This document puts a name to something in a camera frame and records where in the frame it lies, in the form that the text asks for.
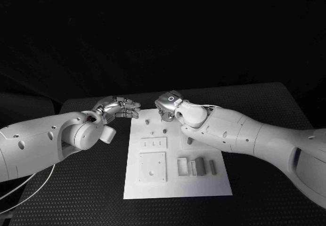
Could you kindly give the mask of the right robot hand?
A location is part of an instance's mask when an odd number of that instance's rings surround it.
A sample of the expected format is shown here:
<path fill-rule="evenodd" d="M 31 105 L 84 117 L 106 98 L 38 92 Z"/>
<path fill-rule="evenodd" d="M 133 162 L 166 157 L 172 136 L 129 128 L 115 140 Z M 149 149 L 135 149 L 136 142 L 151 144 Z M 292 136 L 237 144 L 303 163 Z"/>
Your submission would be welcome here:
<path fill-rule="evenodd" d="M 156 99 L 155 105 L 159 110 L 159 115 L 162 117 L 162 120 L 165 122 L 174 121 L 175 110 L 178 106 L 182 104 L 182 102 L 184 102 L 184 96 L 177 90 L 168 91 Z"/>

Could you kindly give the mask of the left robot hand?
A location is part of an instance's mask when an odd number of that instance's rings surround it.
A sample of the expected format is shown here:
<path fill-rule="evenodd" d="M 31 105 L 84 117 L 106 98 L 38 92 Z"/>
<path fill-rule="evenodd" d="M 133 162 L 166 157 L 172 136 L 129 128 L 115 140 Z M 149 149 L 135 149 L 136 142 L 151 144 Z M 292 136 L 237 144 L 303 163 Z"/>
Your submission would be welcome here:
<path fill-rule="evenodd" d="M 109 96 L 103 98 L 93 107 L 103 119 L 104 125 L 116 118 L 139 118 L 140 103 L 125 97 Z"/>

